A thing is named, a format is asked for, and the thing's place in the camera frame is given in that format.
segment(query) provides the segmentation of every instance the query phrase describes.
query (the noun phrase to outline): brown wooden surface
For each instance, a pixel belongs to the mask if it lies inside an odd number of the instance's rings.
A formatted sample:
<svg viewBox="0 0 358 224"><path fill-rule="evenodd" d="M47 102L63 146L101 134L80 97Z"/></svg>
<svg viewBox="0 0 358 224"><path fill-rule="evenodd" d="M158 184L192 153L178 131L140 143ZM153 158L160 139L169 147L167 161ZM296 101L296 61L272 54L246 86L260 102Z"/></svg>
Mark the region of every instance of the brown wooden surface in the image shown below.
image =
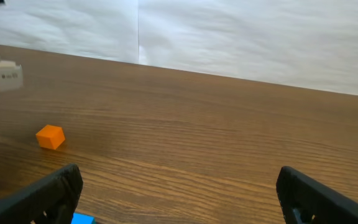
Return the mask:
<svg viewBox="0 0 358 224"><path fill-rule="evenodd" d="M0 46L0 198L75 162L100 223L284 223L292 166L358 202L358 96ZM56 151L35 134L63 127Z"/></svg>

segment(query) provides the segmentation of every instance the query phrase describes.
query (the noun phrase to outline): white backdrop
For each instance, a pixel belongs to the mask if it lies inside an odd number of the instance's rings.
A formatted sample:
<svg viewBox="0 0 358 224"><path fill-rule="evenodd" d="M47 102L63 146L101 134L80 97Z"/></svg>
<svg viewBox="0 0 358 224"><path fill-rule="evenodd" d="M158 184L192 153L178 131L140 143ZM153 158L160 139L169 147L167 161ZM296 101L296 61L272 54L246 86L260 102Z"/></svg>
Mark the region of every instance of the white backdrop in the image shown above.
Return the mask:
<svg viewBox="0 0 358 224"><path fill-rule="evenodd" d="M0 44L358 95L358 0L11 0Z"/></svg>

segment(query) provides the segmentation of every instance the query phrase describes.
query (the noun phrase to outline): white wall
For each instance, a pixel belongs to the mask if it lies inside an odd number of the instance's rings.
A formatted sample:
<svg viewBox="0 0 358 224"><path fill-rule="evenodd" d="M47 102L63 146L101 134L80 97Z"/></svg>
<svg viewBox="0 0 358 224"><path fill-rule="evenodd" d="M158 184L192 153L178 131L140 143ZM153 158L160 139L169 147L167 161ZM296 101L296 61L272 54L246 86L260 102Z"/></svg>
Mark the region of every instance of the white wall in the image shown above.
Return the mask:
<svg viewBox="0 0 358 224"><path fill-rule="evenodd" d="M358 95L358 0L12 0L0 44Z"/></svg>

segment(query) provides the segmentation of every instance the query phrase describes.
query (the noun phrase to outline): orange cube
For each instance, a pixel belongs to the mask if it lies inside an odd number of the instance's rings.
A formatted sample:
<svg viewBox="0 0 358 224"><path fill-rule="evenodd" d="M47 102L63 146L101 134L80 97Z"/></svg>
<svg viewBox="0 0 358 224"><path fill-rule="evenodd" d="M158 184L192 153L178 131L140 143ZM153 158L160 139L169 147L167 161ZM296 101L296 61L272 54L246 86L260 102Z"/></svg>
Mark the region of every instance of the orange cube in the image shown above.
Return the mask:
<svg viewBox="0 0 358 224"><path fill-rule="evenodd" d="M42 128L36 136L40 146L47 149L57 149L65 141L63 128L49 124Z"/></svg>

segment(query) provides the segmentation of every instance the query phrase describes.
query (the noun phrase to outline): wooden table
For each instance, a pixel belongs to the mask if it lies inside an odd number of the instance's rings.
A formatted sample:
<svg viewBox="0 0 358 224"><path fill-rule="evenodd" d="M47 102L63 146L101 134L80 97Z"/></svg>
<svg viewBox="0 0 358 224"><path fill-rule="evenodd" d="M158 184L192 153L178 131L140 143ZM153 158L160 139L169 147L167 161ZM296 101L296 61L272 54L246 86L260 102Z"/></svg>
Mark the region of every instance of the wooden table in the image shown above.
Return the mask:
<svg viewBox="0 0 358 224"><path fill-rule="evenodd" d="M77 163L100 223L284 223L292 166L358 202L358 96L0 46L0 198ZM40 149L35 134L66 141Z"/></svg>

